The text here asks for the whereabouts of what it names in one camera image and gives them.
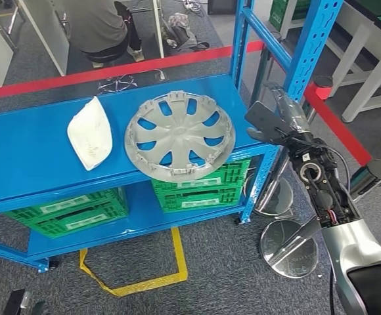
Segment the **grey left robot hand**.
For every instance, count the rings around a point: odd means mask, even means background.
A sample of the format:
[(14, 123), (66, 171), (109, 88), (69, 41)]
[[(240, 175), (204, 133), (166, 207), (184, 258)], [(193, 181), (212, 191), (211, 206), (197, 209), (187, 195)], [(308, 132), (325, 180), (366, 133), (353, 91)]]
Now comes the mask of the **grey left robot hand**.
[(30, 315), (49, 315), (45, 301), (39, 301), (36, 303), (30, 313)]

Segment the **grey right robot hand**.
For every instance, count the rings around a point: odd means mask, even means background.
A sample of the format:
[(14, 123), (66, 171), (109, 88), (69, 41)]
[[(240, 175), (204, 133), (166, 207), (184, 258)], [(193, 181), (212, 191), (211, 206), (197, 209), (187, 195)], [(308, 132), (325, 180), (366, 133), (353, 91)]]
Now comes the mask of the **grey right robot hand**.
[(277, 83), (268, 82), (265, 87), (275, 99), (279, 116), (289, 126), (290, 135), (302, 141), (313, 142), (314, 136), (300, 104), (291, 99)]

